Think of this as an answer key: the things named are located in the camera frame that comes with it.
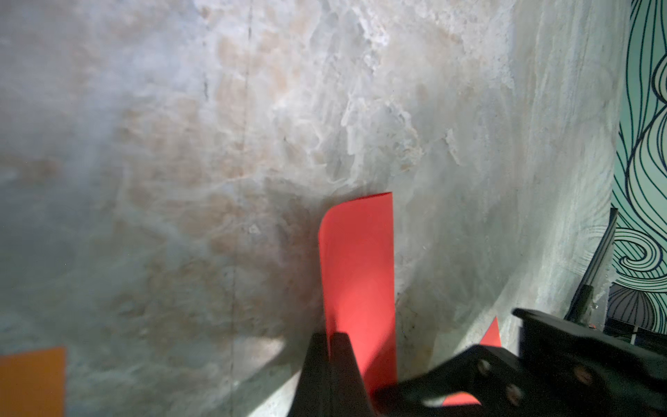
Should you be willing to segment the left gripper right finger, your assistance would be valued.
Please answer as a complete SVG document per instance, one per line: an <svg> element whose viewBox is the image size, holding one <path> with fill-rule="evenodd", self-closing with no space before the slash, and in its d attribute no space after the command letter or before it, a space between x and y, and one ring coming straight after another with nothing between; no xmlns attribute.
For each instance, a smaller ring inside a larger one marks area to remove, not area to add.
<svg viewBox="0 0 667 417"><path fill-rule="evenodd" d="M331 336L330 367L331 415L375 416L347 334L334 333Z"/></svg>

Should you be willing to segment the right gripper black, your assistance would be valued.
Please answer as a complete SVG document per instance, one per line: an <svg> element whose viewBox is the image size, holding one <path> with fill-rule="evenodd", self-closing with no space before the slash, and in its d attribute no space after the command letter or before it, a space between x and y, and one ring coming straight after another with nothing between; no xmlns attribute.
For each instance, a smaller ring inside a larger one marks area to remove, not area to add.
<svg viewBox="0 0 667 417"><path fill-rule="evenodd" d="M521 319L522 364L582 416L665 416L666 357L532 309ZM474 345L433 370L378 389L385 416L528 416L528 381L519 358L506 349ZM451 394L478 402L428 406Z"/></svg>

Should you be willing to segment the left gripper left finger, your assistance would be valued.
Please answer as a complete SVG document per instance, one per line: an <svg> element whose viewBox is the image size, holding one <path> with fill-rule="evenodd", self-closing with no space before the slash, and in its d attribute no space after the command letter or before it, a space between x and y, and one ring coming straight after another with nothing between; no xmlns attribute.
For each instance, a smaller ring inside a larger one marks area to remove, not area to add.
<svg viewBox="0 0 667 417"><path fill-rule="evenodd" d="M312 335L288 417L323 417L330 412L330 370L326 333Z"/></svg>

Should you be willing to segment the red square paper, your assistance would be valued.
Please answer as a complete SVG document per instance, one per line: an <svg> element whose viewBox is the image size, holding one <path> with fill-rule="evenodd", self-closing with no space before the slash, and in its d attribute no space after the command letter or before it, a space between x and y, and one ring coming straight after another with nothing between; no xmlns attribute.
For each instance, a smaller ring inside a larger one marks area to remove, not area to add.
<svg viewBox="0 0 667 417"><path fill-rule="evenodd" d="M392 193L328 210L318 244L328 355L331 336L347 334L369 397L398 380Z"/></svg>

